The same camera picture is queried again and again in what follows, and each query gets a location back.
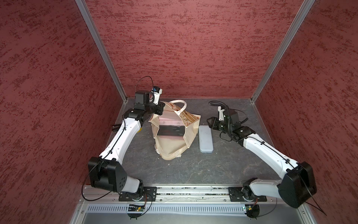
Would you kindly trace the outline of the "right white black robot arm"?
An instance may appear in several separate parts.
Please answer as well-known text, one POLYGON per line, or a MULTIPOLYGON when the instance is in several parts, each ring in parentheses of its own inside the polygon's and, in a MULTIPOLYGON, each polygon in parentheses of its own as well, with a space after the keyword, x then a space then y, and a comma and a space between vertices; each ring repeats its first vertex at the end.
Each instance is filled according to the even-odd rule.
POLYGON ((232 109, 218 109, 219 116, 207 119, 210 129, 227 134, 234 141, 254 153, 279 176, 278 180, 252 178, 242 185, 239 193, 247 202, 258 197, 282 199, 288 206, 298 208, 317 193, 313 168, 284 155, 263 140, 253 129, 243 126, 232 109))

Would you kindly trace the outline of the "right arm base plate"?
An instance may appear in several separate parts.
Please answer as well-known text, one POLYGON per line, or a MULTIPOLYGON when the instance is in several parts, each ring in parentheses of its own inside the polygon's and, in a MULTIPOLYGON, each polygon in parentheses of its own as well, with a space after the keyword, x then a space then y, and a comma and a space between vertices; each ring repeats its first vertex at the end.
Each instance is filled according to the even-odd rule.
POLYGON ((229 187, 231 202, 266 202, 266 196, 256 196, 248 187, 229 187))

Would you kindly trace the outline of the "black pencil case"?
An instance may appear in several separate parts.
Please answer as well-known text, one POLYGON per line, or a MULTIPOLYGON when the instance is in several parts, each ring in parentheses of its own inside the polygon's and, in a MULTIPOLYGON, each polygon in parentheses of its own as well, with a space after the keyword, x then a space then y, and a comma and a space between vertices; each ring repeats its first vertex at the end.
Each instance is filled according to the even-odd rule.
POLYGON ((159 126, 157 135, 159 136, 184 136, 185 126, 159 126))

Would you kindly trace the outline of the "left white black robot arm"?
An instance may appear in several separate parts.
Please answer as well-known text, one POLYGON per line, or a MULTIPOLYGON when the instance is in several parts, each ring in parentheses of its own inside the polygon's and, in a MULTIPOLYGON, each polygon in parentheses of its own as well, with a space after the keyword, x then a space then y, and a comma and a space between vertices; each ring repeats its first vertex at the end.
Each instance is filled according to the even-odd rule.
POLYGON ((115 137, 98 157, 88 162, 88 178, 93 188, 110 193, 126 193, 132 200, 140 201, 145 196, 143 181, 128 176, 122 167, 126 151, 143 123, 152 115, 161 115, 165 104, 159 101, 162 89, 155 86, 151 91, 137 91, 135 104, 123 115, 123 121, 115 137))

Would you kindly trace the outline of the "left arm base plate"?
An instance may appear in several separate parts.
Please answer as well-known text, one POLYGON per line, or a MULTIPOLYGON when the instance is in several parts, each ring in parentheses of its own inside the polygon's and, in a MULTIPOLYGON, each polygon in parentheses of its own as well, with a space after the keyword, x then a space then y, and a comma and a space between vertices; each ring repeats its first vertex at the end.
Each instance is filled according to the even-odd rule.
POLYGON ((136 193, 120 192, 118 200, 120 202, 154 202, 157 195, 157 187, 140 187, 136 193))

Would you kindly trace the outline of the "white pencil case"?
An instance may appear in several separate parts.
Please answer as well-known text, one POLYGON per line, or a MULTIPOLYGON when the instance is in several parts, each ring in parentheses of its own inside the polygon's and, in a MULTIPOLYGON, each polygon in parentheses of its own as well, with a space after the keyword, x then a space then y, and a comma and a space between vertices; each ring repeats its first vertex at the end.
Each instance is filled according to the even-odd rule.
POLYGON ((199 145, 202 153, 213 152, 212 132, 208 125, 199 126, 199 145))

